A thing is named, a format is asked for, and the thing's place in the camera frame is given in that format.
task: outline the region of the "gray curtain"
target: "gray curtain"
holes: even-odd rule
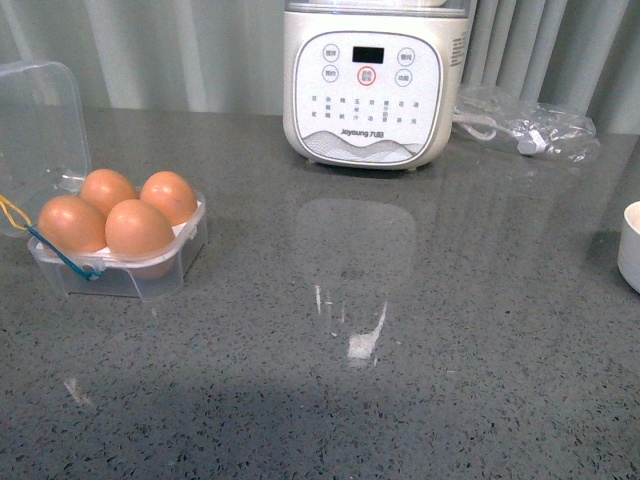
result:
[[[463,82],[640,134],[640,2],[477,0]],[[279,115],[282,0],[0,0],[0,63],[57,60],[83,104]]]

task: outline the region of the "brown egg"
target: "brown egg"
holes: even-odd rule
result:
[[[108,168],[91,172],[85,178],[79,195],[98,207],[105,217],[123,200],[138,198],[136,188],[127,177]]]
[[[167,219],[153,205],[124,200],[111,209],[105,225],[114,254],[143,255],[160,250],[175,238]]]
[[[105,216],[82,198],[62,195],[49,200],[38,218],[38,231],[63,252],[96,252],[107,246]]]
[[[172,226],[191,218],[198,208],[191,185],[174,172],[153,174],[142,186],[140,200],[160,210]]]

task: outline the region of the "white cable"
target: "white cable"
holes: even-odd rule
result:
[[[506,133],[518,142],[518,151],[522,155],[535,155],[544,152],[547,147],[542,135],[537,130],[528,132],[515,132],[509,130],[498,123],[491,117],[486,115],[476,115],[473,113],[460,113],[458,109],[454,110],[453,122],[457,123],[462,129],[469,133],[473,138],[481,142],[488,142],[495,138],[498,130]],[[488,133],[482,133],[471,125],[482,125],[491,129]]]

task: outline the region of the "red power button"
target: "red power button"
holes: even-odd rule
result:
[[[371,67],[362,67],[358,70],[358,82],[368,87],[376,81],[376,71]]]

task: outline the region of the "digital display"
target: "digital display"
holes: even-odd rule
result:
[[[354,63],[382,63],[384,60],[384,48],[378,47],[353,47]]]

